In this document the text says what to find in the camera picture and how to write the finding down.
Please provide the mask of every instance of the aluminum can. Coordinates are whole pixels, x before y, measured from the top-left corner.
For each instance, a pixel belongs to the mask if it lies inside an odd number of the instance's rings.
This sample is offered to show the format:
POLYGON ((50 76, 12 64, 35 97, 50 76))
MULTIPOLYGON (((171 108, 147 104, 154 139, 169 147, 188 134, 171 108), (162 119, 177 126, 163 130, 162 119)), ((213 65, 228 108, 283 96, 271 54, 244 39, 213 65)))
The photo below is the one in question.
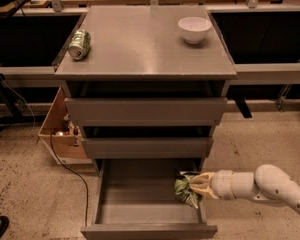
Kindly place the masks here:
POLYGON ((84 58, 90 49, 91 36, 84 29, 78 29, 69 44, 69 54, 75 60, 84 58))

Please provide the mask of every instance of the concrete floor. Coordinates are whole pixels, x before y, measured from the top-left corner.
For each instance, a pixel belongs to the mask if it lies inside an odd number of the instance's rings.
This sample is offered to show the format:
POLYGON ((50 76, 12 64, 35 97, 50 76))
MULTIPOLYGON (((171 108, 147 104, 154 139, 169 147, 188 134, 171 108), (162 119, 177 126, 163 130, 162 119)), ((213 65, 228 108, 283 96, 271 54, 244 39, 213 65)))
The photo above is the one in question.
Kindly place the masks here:
MULTIPOLYGON (((0 215, 11 223, 2 239, 84 239, 84 184, 37 143, 38 131, 39 126, 23 125, 0 133, 0 215)), ((254 171, 271 163, 300 184, 300 111, 253 112, 252 119, 244 119, 234 110, 224 115, 214 139, 207 170, 254 171)), ((92 166, 72 168, 87 180, 91 204, 97 181, 92 166)), ((214 239, 300 240, 300 217, 290 208, 245 200, 205 202, 208 224, 219 230, 214 239)))

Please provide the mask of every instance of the drawer front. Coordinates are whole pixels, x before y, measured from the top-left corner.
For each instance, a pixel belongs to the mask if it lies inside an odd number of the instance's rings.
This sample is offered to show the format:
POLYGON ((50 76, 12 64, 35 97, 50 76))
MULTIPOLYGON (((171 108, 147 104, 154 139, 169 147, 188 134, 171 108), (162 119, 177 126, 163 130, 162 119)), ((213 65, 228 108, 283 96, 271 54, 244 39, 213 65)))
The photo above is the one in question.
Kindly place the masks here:
POLYGON ((65 100, 80 126, 215 125, 226 98, 207 99, 73 99, 65 100))
POLYGON ((212 138, 83 139, 88 158, 203 158, 212 138))
POLYGON ((174 194, 175 169, 194 170, 192 159, 104 160, 86 239, 212 238, 203 207, 198 210, 174 194))

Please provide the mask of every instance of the cabinet top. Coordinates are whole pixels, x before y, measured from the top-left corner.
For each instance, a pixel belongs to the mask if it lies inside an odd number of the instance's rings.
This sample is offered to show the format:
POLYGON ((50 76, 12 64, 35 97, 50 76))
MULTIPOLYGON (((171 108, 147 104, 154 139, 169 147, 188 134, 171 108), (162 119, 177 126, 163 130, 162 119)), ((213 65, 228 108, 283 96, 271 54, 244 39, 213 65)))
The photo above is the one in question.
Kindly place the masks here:
POLYGON ((91 35, 80 61, 66 52, 56 75, 64 79, 232 79, 236 73, 214 27, 187 44, 178 21, 209 18, 203 6, 92 6, 80 28, 91 35))

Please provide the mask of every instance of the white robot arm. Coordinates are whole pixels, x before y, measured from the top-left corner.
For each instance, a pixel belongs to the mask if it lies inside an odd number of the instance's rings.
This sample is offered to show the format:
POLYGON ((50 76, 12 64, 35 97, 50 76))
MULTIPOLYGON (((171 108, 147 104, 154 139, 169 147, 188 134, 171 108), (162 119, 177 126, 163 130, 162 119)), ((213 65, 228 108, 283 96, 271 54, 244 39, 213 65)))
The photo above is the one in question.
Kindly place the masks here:
POLYGON ((215 199, 244 198, 267 205, 284 204, 300 215, 300 186, 273 165, 262 165, 254 173, 231 170, 202 173, 190 181, 190 188, 215 199))

